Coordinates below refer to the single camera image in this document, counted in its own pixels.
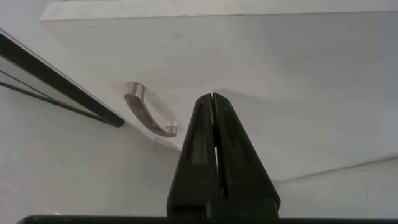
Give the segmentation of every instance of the white cabinet door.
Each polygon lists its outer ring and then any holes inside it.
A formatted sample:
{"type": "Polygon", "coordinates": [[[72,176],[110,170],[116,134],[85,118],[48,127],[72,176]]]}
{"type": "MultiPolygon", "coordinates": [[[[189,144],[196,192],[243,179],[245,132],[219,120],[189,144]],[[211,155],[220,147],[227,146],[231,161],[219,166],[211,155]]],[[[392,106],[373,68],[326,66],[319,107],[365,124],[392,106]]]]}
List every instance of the white cabinet door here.
{"type": "Polygon", "coordinates": [[[127,82],[155,93],[176,118],[178,148],[195,100],[227,97],[271,178],[287,180],[398,155],[394,10],[386,0],[69,1],[50,3],[42,23],[115,98],[127,82]]]}

